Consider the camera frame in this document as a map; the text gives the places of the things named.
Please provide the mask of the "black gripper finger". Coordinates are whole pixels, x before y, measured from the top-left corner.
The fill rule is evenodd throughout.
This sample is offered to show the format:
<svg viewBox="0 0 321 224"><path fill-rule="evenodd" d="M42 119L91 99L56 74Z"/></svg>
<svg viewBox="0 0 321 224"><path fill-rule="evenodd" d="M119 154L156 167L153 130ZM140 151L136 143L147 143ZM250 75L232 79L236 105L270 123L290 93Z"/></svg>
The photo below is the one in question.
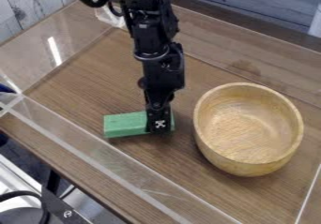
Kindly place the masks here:
<svg viewBox="0 0 321 224"><path fill-rule="evenodd" d="M171 131L171 107L159 110L147 107L147 131L149 133L167 133Z"/></svg>

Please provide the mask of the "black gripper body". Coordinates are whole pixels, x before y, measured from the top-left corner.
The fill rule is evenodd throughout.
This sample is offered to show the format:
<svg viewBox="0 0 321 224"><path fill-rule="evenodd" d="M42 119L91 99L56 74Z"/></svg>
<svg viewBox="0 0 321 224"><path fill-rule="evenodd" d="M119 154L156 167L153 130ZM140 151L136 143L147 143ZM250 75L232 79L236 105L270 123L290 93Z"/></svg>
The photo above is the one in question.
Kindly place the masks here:
<svg viewBox="0 0 321 224"><path fill-rule="evenodd" d="M145 108L161 110L172 101L173 93L184 88L184 54L176 42L151 48L135 44L133 56L143 66L137 82L145 97Z"/></svg>

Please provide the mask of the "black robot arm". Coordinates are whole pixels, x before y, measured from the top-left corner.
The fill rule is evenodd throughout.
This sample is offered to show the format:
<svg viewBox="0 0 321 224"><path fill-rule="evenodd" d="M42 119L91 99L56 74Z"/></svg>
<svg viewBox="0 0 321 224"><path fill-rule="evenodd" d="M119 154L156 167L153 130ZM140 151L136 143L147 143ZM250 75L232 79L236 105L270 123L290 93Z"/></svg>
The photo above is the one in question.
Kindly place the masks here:
<svg viewBox="0 0 321 224"><path fill-rule="evenodd" d="M133 42L133 57L141 62L143 77L137 85L145 99L145 131L171 131L173 92L184 88L184 54L172 39L179 20L171 0L78 0L88 7L107 7L124 20Z"/></svg>

